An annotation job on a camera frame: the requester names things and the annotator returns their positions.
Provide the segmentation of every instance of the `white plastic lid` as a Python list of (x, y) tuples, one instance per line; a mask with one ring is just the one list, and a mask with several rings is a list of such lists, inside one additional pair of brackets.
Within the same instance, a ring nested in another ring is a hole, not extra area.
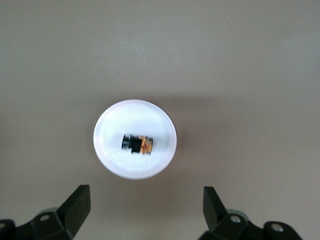
[[(153, 138), (151, 155), (122, 149), (124, 134)], [(161, 108), (148, 101), (125, 100), (100, 116), (93, 144), (99, 160), (112, 173), (127, 179), (146, 179), (168, 166), (176, 152), (177, 135)]]

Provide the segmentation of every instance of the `small electronic component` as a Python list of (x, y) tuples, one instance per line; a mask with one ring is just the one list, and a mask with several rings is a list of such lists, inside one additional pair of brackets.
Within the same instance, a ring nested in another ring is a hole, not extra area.
[(154, 140), (148, 136), (133, 136), (125, 134), (122, 139), (122, 149), (131, 149), (131, 153), (151, 154)]

